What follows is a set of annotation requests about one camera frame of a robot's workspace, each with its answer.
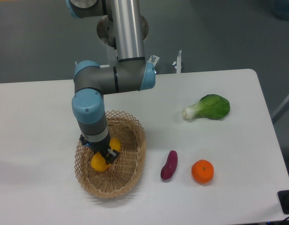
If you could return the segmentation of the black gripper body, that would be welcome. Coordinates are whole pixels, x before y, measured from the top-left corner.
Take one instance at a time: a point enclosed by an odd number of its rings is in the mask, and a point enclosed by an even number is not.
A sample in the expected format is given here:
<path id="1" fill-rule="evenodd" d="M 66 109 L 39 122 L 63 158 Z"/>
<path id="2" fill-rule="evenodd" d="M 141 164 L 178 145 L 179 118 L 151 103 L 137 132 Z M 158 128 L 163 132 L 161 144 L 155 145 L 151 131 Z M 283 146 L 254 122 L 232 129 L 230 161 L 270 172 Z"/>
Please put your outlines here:
<path id="1" fill-rule="evenodd" d="M 83 145 L 91 149 L 94 153 L 99 152 L 102 156 L 107 156 L 109 154 L 110 149 L 110 134 L 107 134 L 107 136 L 98 141 L 98 142 L 91 142 L 90 141 L 91 136 L 84 135 L 84 141 Z"/>

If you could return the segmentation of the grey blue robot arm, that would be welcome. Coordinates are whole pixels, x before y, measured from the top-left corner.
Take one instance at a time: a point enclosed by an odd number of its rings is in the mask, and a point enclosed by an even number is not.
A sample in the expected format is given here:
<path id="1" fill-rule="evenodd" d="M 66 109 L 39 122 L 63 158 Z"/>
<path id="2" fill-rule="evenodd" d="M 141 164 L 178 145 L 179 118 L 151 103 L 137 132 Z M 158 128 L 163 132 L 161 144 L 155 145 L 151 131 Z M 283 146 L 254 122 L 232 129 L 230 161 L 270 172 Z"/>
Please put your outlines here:
<path id="1" fill-rule="evenodd" d="M 77 18 L 105 15 L 113 23 L 115 64 L 102 68 L 84 60 L 74 70 L 72 110 L 82 132 L 80 141 L 106 164 L 119 156 L 110 147 L 110 132 L 104 108 L 104 95 L 147 90 L 155 86 L 154 64 L 145 59 L 144 33 L 139 2 L 136 0 L 68 0 L 67 8 Z"/>

